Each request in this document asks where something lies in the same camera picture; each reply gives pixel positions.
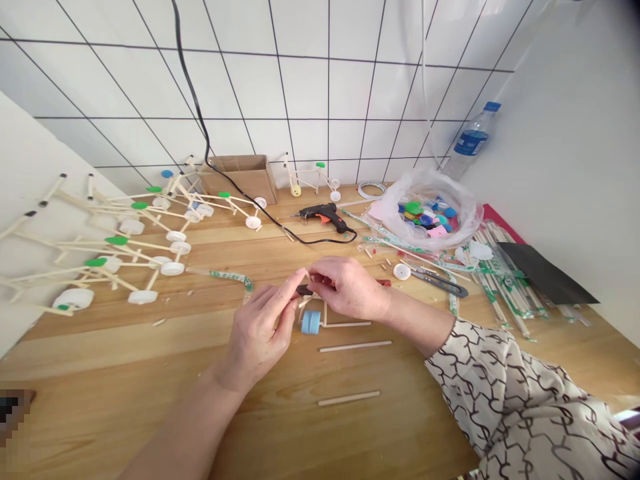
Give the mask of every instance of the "blue wheel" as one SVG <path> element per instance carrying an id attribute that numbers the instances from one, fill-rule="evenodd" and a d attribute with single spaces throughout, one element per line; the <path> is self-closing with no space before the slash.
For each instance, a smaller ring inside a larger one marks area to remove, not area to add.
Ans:
<path id="1" fill-rule="evenodd" d="M 302 315 L 302 333 L 305 335 L 317 335 L 320 332 L 321 313 L 315 310 L 306 310 Z"/>

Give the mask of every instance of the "bottle label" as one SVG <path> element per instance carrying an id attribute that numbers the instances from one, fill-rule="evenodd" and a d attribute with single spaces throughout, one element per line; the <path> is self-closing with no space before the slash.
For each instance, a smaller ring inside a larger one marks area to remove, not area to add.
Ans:
<path id="1" fill-rule="evenodd" d="M 476 137 L 464 132 L 460 135 L 458 142 L 455 144 L 454 151 L 460 155 L 474 156 L 477 155 L 487 140 L 486 136 Z"/>

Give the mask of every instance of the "white wall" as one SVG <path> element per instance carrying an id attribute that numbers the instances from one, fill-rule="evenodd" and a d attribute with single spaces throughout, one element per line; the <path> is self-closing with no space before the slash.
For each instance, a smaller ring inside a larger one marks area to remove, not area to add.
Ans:
<path id="1" fill-rule="evenodd" d="M 463 178 L 640 346 L 640 18 L 632 0 L 563 2 L 512 76 Z"/>
<path id="2" fill-rule="evenodd" d="M 425 0 L 428 108 L 421 0 L 177 4 L 214 154 L 281 162 L 288 151 L 298 170 L 325 161 L 348 185 L 446 155 L 512 75 L 548 2 Z M 169 0 L 0 0 L 0 27 L 0 90 L 125 192 L 202 160 Z M 280 187 L 285 172 L 275 165 Z"/>
<path id="3" fill-rule="evenodd" d="M 24 213 L 36 210 L 22 230 L 48 239 L 73 240 L 76 235 L 104 237 L 104 232 L 90 228 L 86 212 L 60 199 L 52 199 L 46 208 L 39 200 L 50 190 L 60 173 L 68 178 L 63 189 L 78 198 L 86 198 L 87 175 L 95 175 L 96 186 L 105 194 L 122 196 L 122 192 L 68 146 L 58 141 L 0 92 L 0 161 L 3 173 L 0 188 L 0 232 Z M 0 241 L 0 277 L 12 278 L 40 273 L 54 268 L 57 253 L 46 246 L 10 236 Z M 92 254 L 70 256 L 70 265 L 81 265 Z M 61 288 L 32 289 L 25 299 L 39 305 L 51 305 Z M 13 290 L 0 287 L 0 358 L 39 318 L 40 311 L 9 305 Z"/>

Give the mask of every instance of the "cardboard box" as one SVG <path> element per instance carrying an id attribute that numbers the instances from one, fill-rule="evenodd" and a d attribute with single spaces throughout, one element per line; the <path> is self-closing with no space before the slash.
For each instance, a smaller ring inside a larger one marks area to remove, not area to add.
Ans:
<path id="1" fill-rule="evenodd" d="M 268 205 L 278 203 L 275 181 L 265 155 L 232 155 L 211 157 L 209 160 L 251 198 L 262 197 Z M 218 195 L 218 192 L 226 191 L 233 197 L 243 198 L 229 180 L 210 168 L 203 168 L 200 175 L 207 194 Z"/>

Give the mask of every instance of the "left hand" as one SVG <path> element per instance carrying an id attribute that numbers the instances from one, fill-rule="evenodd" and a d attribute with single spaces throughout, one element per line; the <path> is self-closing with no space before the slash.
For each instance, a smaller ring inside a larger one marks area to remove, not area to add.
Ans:
<path id="1" fill-rule="evenodd" d="M 298 302 L 295 289 L 306 272 L 296 270 L 280 287 L 262 287 L 236 310 L 229 349 L 215 368 L 224 389 L 246 395 L 287 351 Z"/>

